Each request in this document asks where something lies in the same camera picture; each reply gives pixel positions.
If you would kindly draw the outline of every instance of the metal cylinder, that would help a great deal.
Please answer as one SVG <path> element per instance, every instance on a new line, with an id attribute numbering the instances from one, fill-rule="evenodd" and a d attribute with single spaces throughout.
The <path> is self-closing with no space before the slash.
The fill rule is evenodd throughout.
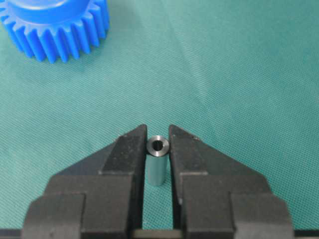
<path id="1" fill-rule="evenodd" d="M 147 142 L 149 152 L 147 162 L 148 182 L 160 186 L 165 181 L 169 142 L 160 135 L 152 136 Z"/>

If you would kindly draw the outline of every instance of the green cloth background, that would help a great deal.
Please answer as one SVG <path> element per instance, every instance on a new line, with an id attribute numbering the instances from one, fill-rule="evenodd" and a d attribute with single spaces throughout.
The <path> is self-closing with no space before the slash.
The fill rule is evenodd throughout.
<path id="1" fill-rule="evenodd" d="M 0 228 L 49 177 L 141 123 L 173 123 L 263 173 L 296 229 L 319 228 L 319 1 L 109 0 L 89 55 L 39 63 L 0 27 Z M 145 228 L 171 227 L 169 171 Z"/>

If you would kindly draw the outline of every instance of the textured fabric surface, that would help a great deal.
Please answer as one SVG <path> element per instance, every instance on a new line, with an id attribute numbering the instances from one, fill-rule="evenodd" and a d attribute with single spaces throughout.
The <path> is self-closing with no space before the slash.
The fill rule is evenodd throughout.
<path id="1" fill-rule="evenodd" d="M 0 228 L 57 171 L 141 123 L 170 123 L 263 173 L 296 229 L 319 228 L 319 1 L 109 0 L 108 37 L 67 64 L 0 27 Z M 169 177 L 146 228 L 171 227 Z"/>

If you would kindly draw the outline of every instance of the cylinder hole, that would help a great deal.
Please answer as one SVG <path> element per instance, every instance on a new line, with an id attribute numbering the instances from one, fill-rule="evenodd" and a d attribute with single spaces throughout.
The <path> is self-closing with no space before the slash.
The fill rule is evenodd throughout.
<path id="1" fill-rule="evenodd" d="M 152 143 L 152 147 L 155 151 L 161 151 L 163 149 L 163 142 L 156 140 Z"/>

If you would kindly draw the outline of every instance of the blue plastic gear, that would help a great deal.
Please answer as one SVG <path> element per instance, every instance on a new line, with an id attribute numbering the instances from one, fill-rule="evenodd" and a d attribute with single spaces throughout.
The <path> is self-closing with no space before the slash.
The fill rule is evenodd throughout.
<path id="1" fill-rule="evenodd" d="M 0 0 L 0 20 L 20 51 L 51 63 L 90 53 L 109 29 L 106 0 Z"/>

